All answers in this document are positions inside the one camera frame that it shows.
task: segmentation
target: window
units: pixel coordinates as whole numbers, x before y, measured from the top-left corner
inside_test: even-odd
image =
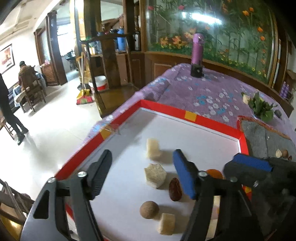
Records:
[[[71,50],[74,50],[75,40],[73,37],[73,29],[71,24],[58,26],[57,40],[59,43],[59,51],[61,56],[66,55]]]

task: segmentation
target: broom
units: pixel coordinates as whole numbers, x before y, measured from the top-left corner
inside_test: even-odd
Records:
[[[84,66],[85,66],[85,60],[84,59],[84,54],[83,52],[81,53],[81,64],[78,61],[80,73],[81,73],[81,79],[82,79],[82,90],[80,91],[79,95],[77,96],[77,101],[76,104],[87,104],[87,103],[92,103],[93,99],[89,95],[90,90],[85,89],[84,85]]]

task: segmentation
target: aquarium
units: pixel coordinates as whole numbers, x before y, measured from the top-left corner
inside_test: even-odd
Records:
[[[149,51],[191,55],[205,36],[204,59],[268,83],[274,51],[272,13],[262,0],[147,0]]]

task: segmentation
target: white bucket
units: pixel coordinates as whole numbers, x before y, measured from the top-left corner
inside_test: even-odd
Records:
[[[100,75],[100,76],[96,76],[94,79],[96,81],[96,88],[98,91],[106,89],[106,87],[107,87],[106,76]],[[89,85],[91,87],[92,92],[94,92],[94,86],[91,81],[89,82]]]

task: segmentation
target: green leafy vegetable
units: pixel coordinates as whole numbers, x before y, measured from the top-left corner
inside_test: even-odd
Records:
[[[272,110],[267,110],[261,113],[260,119],[263,120],[264,122],[268,122],[272,120],[274,116],[274,112]]]
[[[260,98],[259,92],[254,95],[254,98],[249,100],[248,103],[249,107],[252,109],[254,115],[257,118],[260,118],[264,122],[268,122],[272,120],[274,116],[274,112],[272,110],[274,104],[269,104],[268,102],[264,101]]]

